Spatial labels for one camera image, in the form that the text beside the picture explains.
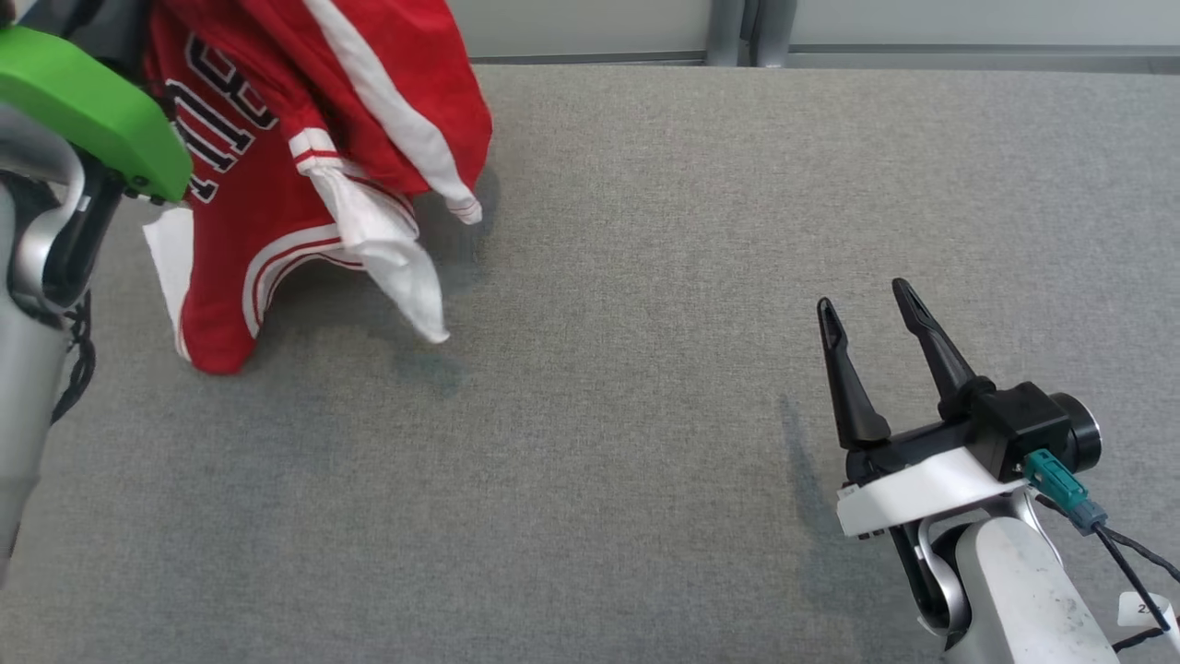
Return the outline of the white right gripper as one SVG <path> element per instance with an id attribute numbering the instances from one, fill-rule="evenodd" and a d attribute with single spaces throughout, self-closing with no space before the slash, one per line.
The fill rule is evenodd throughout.
<path id="1" fill-rule="evenodd" d="M 974 401 L 997 387 L 974 372 L 907 280 L 893 280 L 891 285 L 903 323 L 926 357 L 944 421 L 890 440 L 889 421 L 873 408 L 850 359 L 847 333 L 834 303 L 826 297 L 817 302 L 833 418 L 839 445 L 848 451 L 847 486 L 837 494 L 837 517 L 848 538 L 944 517 L 1027 484 L 1022 478 L 996 479 L 968 448 L 974 426 L 948 423 L 965 419 Z"/>

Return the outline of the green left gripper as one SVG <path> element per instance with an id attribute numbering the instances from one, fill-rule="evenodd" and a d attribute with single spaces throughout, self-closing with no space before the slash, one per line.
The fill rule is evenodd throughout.
<path id="1" fill-rule="evenodd" d="M 194 162 L 145 72 L 153 0 L 46 4 L 52 32 L 67 41 L 24 26 L 0 29 L 0 101 L 113 167 L 137 192 L 181 202 Z"/>

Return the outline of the red basketball jersey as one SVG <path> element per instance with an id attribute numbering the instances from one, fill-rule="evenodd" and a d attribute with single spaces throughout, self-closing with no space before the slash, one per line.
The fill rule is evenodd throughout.
<path id="1" fill-rule="evenodd" d="M 194 172 L 145 236 L 177 350 L 202 373 L 238 373 L 278 282 L 316 259 L 368 274 L 430 343 L 448 337 L 409 205 L 439 134 L 365 41 L 371 11 L 155 0 L 145 66 Z"/>

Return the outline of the grey partition post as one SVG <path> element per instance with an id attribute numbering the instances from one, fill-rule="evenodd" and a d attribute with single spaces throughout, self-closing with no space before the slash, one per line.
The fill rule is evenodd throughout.
<path id="1" fill-rule="evenodd" d="M 704 66 L 735 67 L 742 52 L 746 0 L 712 0 L 704 33 Z"/>
<path id="2" fill-rule="evenodd" d="M 791 52 L 799 0 L 758 0 L 750 29 L 750 66 L 784 68 Z"/>

